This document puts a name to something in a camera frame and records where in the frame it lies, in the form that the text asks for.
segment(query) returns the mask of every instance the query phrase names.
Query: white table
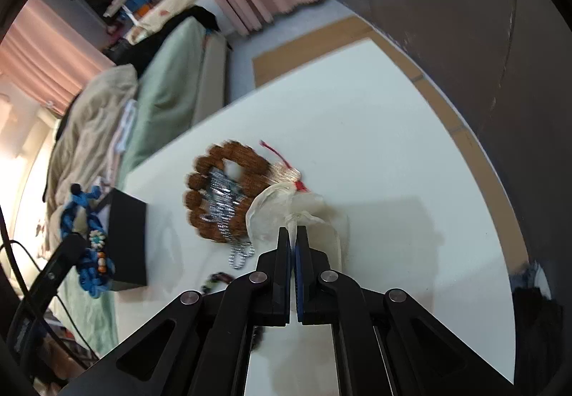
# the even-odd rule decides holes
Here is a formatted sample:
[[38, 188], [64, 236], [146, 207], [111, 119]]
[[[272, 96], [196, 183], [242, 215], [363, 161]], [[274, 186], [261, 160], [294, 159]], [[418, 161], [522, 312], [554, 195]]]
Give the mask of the white table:
[[[131, 173], [127, 192], [149, 204], [149, 286], [117, 294], [120, 339], [210, 273], [231, 271], [228, 247], [199, 238], [182, 205], [194, 158], [226, 139], [277, 148], [308, 188], [348, 215], [345, 273], [376, 291], [405, 289], [512, 381], [511, 292], [487, 207], [433, 110], [370, 40], [253, 92]], [[292, 316], [268, 330], [245, 394], [337, 394], [329, 328], [301, 327]]]

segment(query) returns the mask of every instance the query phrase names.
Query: black box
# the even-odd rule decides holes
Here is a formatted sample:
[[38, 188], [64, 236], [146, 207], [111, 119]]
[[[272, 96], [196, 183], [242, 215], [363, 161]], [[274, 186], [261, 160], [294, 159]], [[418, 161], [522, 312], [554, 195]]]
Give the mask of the black box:
[[105, 253], [115, 264], [112, 291], [147, 285], [145, 219], [147, 204], [113, 188], [95, 211], [107, 231]]

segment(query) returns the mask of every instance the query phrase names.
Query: wire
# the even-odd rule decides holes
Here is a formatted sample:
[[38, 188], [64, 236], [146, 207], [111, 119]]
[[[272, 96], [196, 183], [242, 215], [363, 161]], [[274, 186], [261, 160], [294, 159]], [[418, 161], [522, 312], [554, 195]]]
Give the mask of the wire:
[[35, 306], [34, 302], [30, 298], [30, 292], [28, 291], [28, 287], [24, 282], [24, 277], [22, 276], [22, 272], [18, 268], [18, 263], [16, 262], [16, 257], [14, 257], [14, 252], [12, 250], [12, 244], [10, 243], [10, 237], [8, 236], [8, 229], [6, 228], [6, 221], [4, 220], [4, 213], [2, 212], [2, 207], [0, 207], [0, 234], [2, 235], [2, 242], [4, 243], [4, 248], [6, 249], [6, 255], [8, 256], [8, 261], [10, 262], [10, 267], [12, 268], [12, 272], [16, 276], [16, 280], [18, 281], [18, 286], [24, 295], [24, 300], [28, 303], [28, 306], [32, 313], [35, 315], [36, 320], [38, 320], [44, 330], [53, 338], [53, 340], [58, 343], [58, 345], [62, 348], [62, 350], [73, 359], [75, 363], [77, 363], [81, 368], [85, 370], [88, 369], [88, 366], [85, 365], [84, 361], [79, 359], [70, 348], [68, 348], [64, 342], [60, 339], [58, 335], [56, 335], [55, 331], [47, 324], [45, 321], [42, 313], [38, 310]]
[[[19, 241], [16, 240], [11, 240], [10, 243], [14, 244], [16, 243], [18, 246], [20, 246], [24, 252], [28, 255], [28, 257], [30, 258], [32, 264], [34, 265], [35, 268], [38, 269], [38, 272], [41, 272], [42, 269], [39, 267], [38, 264], [36, 264], [36, 261], [34, 260], [34, 258], [32, 257], [32, 254], [30, 254], [30, 252], [28, 252], [28, 250], [26, 249], [26, 247], [20, 243]], [[0, 245], [0, 252], [2, 252], [2, 249], [4, 249], [4, 243], [2, 243]], [[62, 301], [62, 298], [59, 297], [59, 295], [55, 295], [55, 297], [58, 299], [59, 303], [62, 305], [62, 307], [64, 308], [64, 312], [66, 313], [66, 315], [68, 316], [68, 319], [70, 319], [71, 322], [71, 326], [74, 327], [75, 332], [78, 334], [78, 336], [83, 340], [83, 342], [85, 343], [85, 345], [88, 347], [89, 352], [92, 354], [92, 358], [96, 361], [99, 360], [99, 358], [97, 357], [97, 354], [95, 353], [95, 351], [92, 349], [92, 347], [88, 344], [88, 341], [84, 338], [84, 336], [81, 334], [81, 332], [79, 331], [79, 328], [77, 327], [77, 325], [75, 324], [75, 322], [72, 319], [71, 314], [68, 311], [68, 308], [66, 307], [66, 305], [64, 304], [64, 301]]]

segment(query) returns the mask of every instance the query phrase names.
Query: red string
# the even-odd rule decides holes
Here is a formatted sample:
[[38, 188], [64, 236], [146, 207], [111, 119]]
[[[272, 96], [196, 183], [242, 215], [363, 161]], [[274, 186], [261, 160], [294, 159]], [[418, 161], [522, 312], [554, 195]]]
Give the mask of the red string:
[[[282, 154], [280, 154], [277, 150], [275, 150], [274, 148], [270, 147], [268, 144], [266, 144], [264, 141], [260, 140], [260, 145], [263, 146], [264, 148], [270, 149], [274, 154], [276, 154], [279, 158], [282, 159], [282, 162], [284, 163], [284, 165], [287, 168], [292, 168], [292, 166], [288, 163], [288, 161], [286, 159], [284, 159], [284, 157], [282, 157]], [[306, 188], [306, 186], [304, 185], [304, 183], [302, 183], [302, 180], [296, 180], [295, 182], [296, 185], [296, 190], [297, 191], [310, 191], [308, 188]]]

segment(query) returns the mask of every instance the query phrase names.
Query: silver screw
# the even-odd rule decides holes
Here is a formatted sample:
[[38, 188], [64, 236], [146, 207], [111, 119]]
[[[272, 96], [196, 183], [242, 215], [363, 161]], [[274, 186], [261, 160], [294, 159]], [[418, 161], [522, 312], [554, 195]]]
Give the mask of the silver screw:
[[198, 301], [199, 295], [196, 291], [185, 291], [181, 294], [181, 302], [186, 305], [190, 306], [191, 304], [195, 304]]
[[337, 280], [337, 273], [333, 270], [324, 270], [320, 274], [320, 278], [328, 283], [335, 282]]
[[248, 276], [248, 279], [253, 283], [264, 283], [268, 275], [264, 272], [253, 272]]
[[402, 289], [392, 289], [389, 292], [391, 301], [393, 302], [403, 302], [407, 299], [407, 293]]

